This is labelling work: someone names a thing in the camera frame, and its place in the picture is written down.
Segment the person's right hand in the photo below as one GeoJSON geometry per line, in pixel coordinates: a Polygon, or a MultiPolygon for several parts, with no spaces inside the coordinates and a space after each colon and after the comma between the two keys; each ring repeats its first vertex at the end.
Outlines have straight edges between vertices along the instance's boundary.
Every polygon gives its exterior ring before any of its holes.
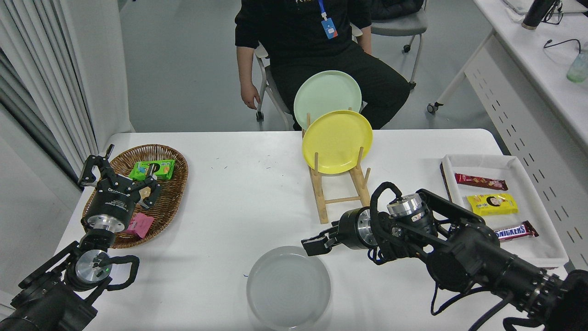
{"type": "Polygon", "coordinates": [[[249,109],[258,109],[258,104],[260,103],[260,96],[258,89],[254,84],[250,81],[241,82],[241,98],[249,109]]]}

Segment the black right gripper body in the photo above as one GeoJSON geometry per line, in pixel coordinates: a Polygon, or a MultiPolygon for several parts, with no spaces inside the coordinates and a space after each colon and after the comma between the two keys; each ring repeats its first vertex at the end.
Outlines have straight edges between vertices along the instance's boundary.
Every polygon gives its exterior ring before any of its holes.
{"type": "Polygon", "coordinates": [[[366,208],[354,209],[344,212],[338,222],[338,242],[349,249],[362,250],[366,245],[359,235],[357,222],[359,216],[366,208]]]}

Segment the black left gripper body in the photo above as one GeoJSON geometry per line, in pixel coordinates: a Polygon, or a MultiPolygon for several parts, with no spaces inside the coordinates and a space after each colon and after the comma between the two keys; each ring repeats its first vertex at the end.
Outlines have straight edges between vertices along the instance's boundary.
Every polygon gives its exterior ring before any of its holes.
{"type": "Polygon", "coordinates": [[[87,223],[93,222],[99,215],[113,217],[120,223],[130,222],[140,196],[136,191],[128,190],[133,186],[131,179],[119,175],[115,183],[119,185],[115,187],[109,179],[97,182],[94,198],[85,215],[87,223]]]}

